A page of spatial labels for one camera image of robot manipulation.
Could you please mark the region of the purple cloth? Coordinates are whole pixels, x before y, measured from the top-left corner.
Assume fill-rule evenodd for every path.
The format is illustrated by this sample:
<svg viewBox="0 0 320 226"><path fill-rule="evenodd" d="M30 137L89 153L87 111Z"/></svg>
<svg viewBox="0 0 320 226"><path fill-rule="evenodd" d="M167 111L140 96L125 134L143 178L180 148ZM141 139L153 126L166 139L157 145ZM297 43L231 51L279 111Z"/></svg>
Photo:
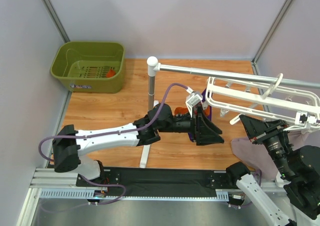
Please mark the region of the purple cloth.
<svg viewBox="0 0 320 226"><path fill-rule="evenodd" d="M203 99L202 99L202 108L203 108L203 110L204 110L205 116L206 116L209 120L211 120L211 119L212 119L212 107L209 106L208 103L206 102L205 94L206 94L206 90L204 90L204 91L202 92L202 94L201 94L202 97L203 97Z"/></svg>

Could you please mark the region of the white and grey drying rack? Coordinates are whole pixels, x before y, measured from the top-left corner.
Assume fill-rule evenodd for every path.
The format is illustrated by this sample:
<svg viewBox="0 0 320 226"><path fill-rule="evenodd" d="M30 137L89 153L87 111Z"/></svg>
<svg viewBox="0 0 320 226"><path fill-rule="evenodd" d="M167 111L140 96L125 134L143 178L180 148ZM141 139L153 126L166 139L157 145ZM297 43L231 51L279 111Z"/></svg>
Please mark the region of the white and grey drying rack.
<svg viewBox="0 0 320 226"><path fill-rule="evenodd" d="M190 74L190 75L196 75L196 76L206 76L207 79L209 77L217 77L221 78L221 80L216 81L216 85L221 87L230 87L232 89L236 89L239 91L245 91L245 87L243 85L239 84L227 84L227 82L223 81L222 79L227 80L243 80L243 81L250 81L255 83L260 83L257 80L255 80L255 77L253 75L246 75L246 74L240 74L240 73L233 73L233 72L222 72L222 71L216 71L216 70L208 70L208 69L201 69L201 68L190 68L190 67L182 67L182 66L173 66L173 65L165 65L161 64L158 59L154 56L151 56L147 59L147 72L148 72L148 106L149 108L152 108L158 104L157 101L154 100L154 94L155 94L155 79L156 79L156 73L158 71L168 71L168 72L175 72L175 73L183 73L183 74ZM277 80L277 77L272 78L269 83L275 83ZM280 86L283 86L285 83L285 79L282 78ZM244 101L244 100L238 100L235 98L229 98L222 95L214 95L213 98L217 101L225 102L225 103L231 103L238 106L244 106L249 107L251 105L250 102Z"/></svg>

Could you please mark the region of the white clip sock hanger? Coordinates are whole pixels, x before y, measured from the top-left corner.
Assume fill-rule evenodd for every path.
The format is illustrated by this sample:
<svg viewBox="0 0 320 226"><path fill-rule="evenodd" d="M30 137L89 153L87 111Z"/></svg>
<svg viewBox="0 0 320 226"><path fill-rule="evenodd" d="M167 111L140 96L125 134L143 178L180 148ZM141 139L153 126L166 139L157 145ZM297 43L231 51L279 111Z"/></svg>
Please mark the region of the white clip sock hanger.
<svg viewBox="0 0 320 226"><path fill-rule="evenodd" d="M234 125L240 120L240 115L251 115L267 120L284 120L289 126L295 122L297 112L306 112L320 119L320 98L311 91L280 86L283 74L279 74L275 83L255 83L243 80L227 80L227 84L239 84L245 87L245 91L239 91L230 87L216 85L221 78L209 77L206 85L205 100L209 106L220 109L220 116L224 116L230 111L238 113L238 116L230 120ZM214 95L222 95L229 98L250 102L249 107L238 106L214 99ZM294 116L286 116L257 109L258 105L282 108L290 110Z"/></svg>

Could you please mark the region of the pale lilac hanging cloth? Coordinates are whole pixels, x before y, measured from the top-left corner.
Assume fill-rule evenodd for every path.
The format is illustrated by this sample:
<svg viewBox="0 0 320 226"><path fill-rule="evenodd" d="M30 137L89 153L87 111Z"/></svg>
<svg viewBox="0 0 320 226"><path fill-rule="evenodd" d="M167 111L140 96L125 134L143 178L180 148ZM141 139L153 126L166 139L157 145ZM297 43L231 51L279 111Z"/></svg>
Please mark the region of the pale lilac hanging cloth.
<svg viewBox="0 0 320 226"><path fill-rule="evenodd" d="M288 139L293 144L292 149L296 150L307 144L309 133L302 134L298 131L288 133ZM248 138L236 138L231 140L232 153L246 165L261 170L262 177L274 181L278 169L267 152L264 145L255 145Z"/></svg>

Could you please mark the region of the aluminium mounting rail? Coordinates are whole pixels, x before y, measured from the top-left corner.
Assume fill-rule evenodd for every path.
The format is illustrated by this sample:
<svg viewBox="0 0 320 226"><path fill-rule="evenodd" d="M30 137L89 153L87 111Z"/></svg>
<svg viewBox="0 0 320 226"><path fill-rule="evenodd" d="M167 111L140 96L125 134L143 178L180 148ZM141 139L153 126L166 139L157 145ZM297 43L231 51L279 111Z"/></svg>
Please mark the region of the aluminium mounting rail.
<svg viewBox="0 0 320 226"><path fill-rule="evenodd" d="M76 173L56 173L53 169L36 169L30 187L41 189L41 199L86 199L86 200L113 200L123 192L119 187L97 187L87 182L84 186L77 186L81 177ZM125 184L126 192L122 200L138 201L217 201L226 202L229 195L240 196L243 192L240 189L200 189L198 186L188 186L191 190L183 196L182 186L174 187L169 185L156 187L149 184L145 188L135 188L128 183Z"/></svg>

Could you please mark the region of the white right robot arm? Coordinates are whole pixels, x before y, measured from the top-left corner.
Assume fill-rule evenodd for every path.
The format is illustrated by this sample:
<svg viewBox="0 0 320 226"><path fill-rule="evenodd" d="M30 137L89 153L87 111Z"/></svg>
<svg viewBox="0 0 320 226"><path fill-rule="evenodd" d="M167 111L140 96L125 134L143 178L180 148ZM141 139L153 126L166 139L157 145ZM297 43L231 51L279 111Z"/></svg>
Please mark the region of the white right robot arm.
<svg viewBox="0 0 320 226"><path fill-rule="evenodd" d="M280 178L287 184L267 181L259 185L242 162L226 169L232 186L250 199L269 226L318 226L320 224L320 149L305 145L297 150L289 143L284 120L262 121L240 115L248 139L264 145Z"/></svg>

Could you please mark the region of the green plastic laundry basket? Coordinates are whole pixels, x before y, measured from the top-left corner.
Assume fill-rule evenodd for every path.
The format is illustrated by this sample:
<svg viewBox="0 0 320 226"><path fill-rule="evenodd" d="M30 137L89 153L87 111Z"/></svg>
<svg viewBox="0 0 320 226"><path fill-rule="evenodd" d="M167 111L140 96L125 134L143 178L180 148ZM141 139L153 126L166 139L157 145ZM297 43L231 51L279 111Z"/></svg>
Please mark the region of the green plastic laundry basket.
<svg viewBox="0 0 320 226"><path fill-rule="evenodd" d="M116 75L106 78L112 68ZM71 41L59 48L51 75L71 92L117 93L125 79L125 48L117 42Z"/></svg>

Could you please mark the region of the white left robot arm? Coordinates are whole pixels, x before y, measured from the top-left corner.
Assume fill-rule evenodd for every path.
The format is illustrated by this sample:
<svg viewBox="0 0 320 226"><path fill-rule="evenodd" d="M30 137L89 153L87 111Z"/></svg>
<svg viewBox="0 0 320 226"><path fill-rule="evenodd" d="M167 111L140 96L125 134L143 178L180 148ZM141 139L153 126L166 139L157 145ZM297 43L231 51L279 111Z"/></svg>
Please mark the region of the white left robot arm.
<svg viewBox="0 0 320 226"><path fill-rule="evenodd" d="M87 154L114 147L150 145L161 139L160 132L187 133L198 146L224 143L221 129L206 117L202 105L192 110L173 115L169 105L158 104L143 118L117 128L85 131L66 125L52 142L54 170L97 179L102 176L103 166L87 158Z"/></svg>

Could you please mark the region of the orange sock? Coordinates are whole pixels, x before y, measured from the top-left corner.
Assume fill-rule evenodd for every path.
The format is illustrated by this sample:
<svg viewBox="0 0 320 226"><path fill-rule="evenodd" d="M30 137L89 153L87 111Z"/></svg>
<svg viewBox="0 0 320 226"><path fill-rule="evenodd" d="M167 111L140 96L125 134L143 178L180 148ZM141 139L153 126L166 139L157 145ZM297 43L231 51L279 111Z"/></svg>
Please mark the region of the orange sock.
<svg viewBox="0 0 320 226"><path fill-rule="evenodd" d="M188 113L188 109L185 108L185 107L177 107L175 110L174 110L174 115L177 115L177 114L186 114ZM204 110L204 114L206 116L209 116L211 113L211 108L208 106L205 110Z"/></svg>
<svg viewBox="0 0 320 226"><path fill-rule="evenodd" d="M105 74L105 77L106 78L112 78L115 75L116 75L116 71L113 70L112 68L110 68L109 71Z"/></svg>

